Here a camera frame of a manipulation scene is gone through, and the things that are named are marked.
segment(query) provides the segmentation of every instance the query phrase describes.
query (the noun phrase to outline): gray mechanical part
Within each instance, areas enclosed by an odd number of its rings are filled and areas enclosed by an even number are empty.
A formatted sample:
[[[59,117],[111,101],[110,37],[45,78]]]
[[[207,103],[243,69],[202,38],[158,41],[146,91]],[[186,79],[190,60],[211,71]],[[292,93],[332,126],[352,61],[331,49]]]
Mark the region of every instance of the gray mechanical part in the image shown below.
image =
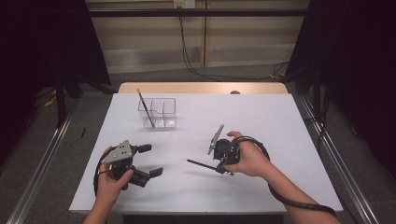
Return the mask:
[[[129,141],[125,140],[120,143],[113,151],[111,151],[102,161],[101,163],[111,163],[113,161],[121,161],[127,158],[131,158],[132,149],[131,145],[129,145]]]
[[[207,155],[210,155],[212,150],[215,149],[216,143],[219,140],[219,137],[220,137],[220,134],[221,134],[221,131],[223,128],[224,128],[224,124],[221,124],[219,127],[219,130],[215,133],[215,136],[213,136],[212,141],[210,141],[210,147],[209,147],[209,151],[207,152]]]

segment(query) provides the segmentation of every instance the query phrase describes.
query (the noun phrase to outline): pen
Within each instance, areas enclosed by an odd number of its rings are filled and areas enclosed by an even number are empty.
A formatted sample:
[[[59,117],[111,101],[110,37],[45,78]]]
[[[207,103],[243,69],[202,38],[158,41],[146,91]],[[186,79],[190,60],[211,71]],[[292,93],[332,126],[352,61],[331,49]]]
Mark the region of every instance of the pen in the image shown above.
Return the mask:
[[[136,90],[137,90],[137,93],[139,93],[139,97],[140,97],[140,100],[142,101],[143,107],[145,107],[146,114],[148,115],[149,122],[151,123],[151,126],[153,128],[155,128],[154,123],[152,122],[151,116],[149,115],[148,107],[146,106],[145,100],[143,100],[142,93],[140,93],[139,89],[136,89]]]

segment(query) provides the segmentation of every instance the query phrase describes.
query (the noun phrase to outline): wall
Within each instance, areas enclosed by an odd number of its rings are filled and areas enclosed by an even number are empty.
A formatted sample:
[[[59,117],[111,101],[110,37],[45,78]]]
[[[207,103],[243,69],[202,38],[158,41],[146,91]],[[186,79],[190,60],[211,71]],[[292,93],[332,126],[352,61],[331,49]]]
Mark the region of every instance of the wall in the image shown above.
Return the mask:
[[[203,1],[197,8],[306,8],[308,0]],[[87,0],[96,8],[173,8],[173,1]],[[185,67],[178,18],[92,18],[110,74]],[[183,18],[194,67],[290,59],[303,18]]]

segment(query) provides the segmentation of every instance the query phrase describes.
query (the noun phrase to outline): forearm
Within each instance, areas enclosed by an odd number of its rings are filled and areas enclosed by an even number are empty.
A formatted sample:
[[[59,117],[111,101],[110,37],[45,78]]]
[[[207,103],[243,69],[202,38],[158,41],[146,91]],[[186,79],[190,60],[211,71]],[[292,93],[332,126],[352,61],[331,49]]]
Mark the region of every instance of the forearm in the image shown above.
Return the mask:
[[[110,214],[111,206],[105,203],[95,202],[91,212],[84,220],[84,224],[100,224],[106,223],[107,217]]]
[[[309,195],[299,189],[271,162],[262,167],[261,177],[283,198],[298,203],[318,204]],[[294,223],[339,223],[331,214],[285,205]]]

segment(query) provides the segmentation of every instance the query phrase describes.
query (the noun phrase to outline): black cable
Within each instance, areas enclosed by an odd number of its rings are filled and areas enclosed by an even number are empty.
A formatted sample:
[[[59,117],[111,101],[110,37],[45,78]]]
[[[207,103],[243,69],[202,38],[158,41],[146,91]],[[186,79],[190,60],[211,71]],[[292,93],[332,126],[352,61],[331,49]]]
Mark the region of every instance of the black cable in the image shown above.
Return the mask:
[[[320,111],[320,120],[321,120],[321,127],[320,127],[320,133],[318,137],[318,143],[317,143],[317,149],[318,149],[318,154],[320,154],[320,140],[323,137],[323,134],[326,130],[326,118],[327,118],[327,111],[329,110],[329,104],[330,104],[330,94],[327,88],[325,89],[325,95],[324,95],[324,101],[323,101],[323,107]]]
[[[54,91],[54,90],[55,90],[55,88],[53,87],[53,88],[49,89],[49,91],[45,91],[45,92],[43,92],[43,93],[37,95],[35,98],[36,98],[36,99],[40,99],[41,97],[47,95],[48,93],[50,93],[50,92],[52,92],[52,91]]]
[[[273,76],[276,77],[276,74],[279,72],[279,70],[283,67],[283,65],[285,65],[285,64],[287,64],[287,63],[289,63],[289,62],[283,62],[283,63],[277,63],[277,64],[275,64],[274,67],[273,67]]]
[[[235,138],[227,148],[231,148],[231,147],[235,146],[236,144],[239,144],[239,143],[245,142],[245,141],[254,143],[260,149],[262,154],[264,154],[264,156],[270,161],[270,156],[268,154],[267,149],[264,147],[264,145],[261,142],[257,141],[256,139],[249,137],[249,136],[239,136],[239,137]],[[282,202],[285,205],[296,207],[296,208],[307,209],[307,210],[327,212],[327,213],[330,213],[333,216],[335,216],[334,210],[328,206],[321,205],[321,204],[313,204],[313,203],[295,202],[295,201],[286,199],[286,198],[282,197],[281,195],[279,195],[269,184],[268,184],[268,188],[269,188],[271,194],[278,201]]]
[[[343,205],[344,209],[349,213],[349,215],[352,217],[353,221],[356,224],[359,224],[359,221],[355,218],[355,216],[352,214],[352,212],[349,210],[349,207],[346,205],[346,203],[344,202],[343,198],[340,197],[340,194],[337,192],[337,190],[334,188],[335,193],[338,196],[338,199],[341,202],[341,205]]]
[[[103,171],[103,172],[101,172],[101,173],[98,174],[100,165],[102,164],[102,160],[103,160],[108,154],[110,154],[110,152],[112,152],[114,149],[116,149],[116,148],[113,147],[113,148],[111,148],[109,151],[105,152],[105,153],[102,155],[102,157],[100,158],[98,164],[96,165],[95,175],[93,176],[93,191],[95,192],[95,197],[96,197],[96,194],[97,194],[97,192],[98,192],[98,178],[99,178],[99,175],[102,174],[102,173],[104,173],[104,172],[108,172],[108,171]]]
[[[206,78],[212,79],[212,80],[217,81],[217,82],[221,82],[221,81],[218,80],[218,79],[215,79],[213,77],[227,77],[227,78],[236,78],[236,79],[244,79],[244,80],[256,80],[256,81],[257,80],[265,80],[267,78],[272,78],[273,77],[273,75],[268,76],[268,77],[231,77],[231,76],[223,76],[223,75],[204,75],[204,74],[201,74],[201,73],[197,72],[193,68],[193,66],[191,65],[190,59],[189,59],[189,55],[187,53],[186,41],[184,39],[183,19],[182,19],[182,17],[179,17],[178,20],[179,20],[179,23],[180,23],[180,32],[181,32],[181,42],[182,42],[182,49],[183,49],[184,64],[186,65],[187,69],[189,69],[189,71],[192,72],[193,74],[195,74],[197,76],[200,76],[200,77],[206,77]]]
[[[190,72],[192,72],[193,74],[200,76],[200,77],[206,77],[209,79],[212,79],[214,81],[219,82],[219,80],[213,78],[213,77],[209,77],[206,75],[202,75],[200,73],[198,73],[191,65],[190,63],[190,59],[189,59],[189,55],[187,54],[187,50],[186,50],[186,41],[184,40],[184,27],[183,27],[183,19],[181,17],[178,18],[178,21],[180,23],[180,32],[181,32],[181,43],[182,43],[182,48],[183,48],[183,60],[184,60],[184,64],[186,64],[187,69],[189,69]]]

